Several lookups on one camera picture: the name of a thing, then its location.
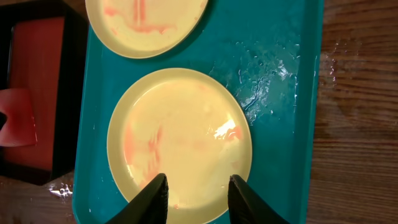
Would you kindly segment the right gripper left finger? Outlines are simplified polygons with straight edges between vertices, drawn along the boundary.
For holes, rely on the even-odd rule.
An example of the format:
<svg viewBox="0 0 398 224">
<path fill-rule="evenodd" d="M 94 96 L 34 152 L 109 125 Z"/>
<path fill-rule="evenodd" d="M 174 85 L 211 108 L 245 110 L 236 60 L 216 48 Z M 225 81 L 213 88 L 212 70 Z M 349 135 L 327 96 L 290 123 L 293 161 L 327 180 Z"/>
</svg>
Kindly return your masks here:
<svg viewBox="0 0 398 224">
<path fill-rule="evenodd" d="M 106 224 L 166 224 L 169 186 L 167 176 L 157 174 Z"/>
</svg>

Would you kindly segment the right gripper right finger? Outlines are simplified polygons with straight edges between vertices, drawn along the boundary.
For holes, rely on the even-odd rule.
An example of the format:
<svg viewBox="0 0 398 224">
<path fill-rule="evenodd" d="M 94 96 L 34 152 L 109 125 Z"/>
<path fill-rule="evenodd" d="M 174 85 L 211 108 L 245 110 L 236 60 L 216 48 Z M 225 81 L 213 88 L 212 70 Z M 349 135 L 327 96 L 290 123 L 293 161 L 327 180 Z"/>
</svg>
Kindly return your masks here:
<svg viewBox="0 0 398 224">
<path fill-rule="evenodd" d="M 230 224 L 289 224 L 237 174 L 229 178 L 228 209 Z"/>
</svg>

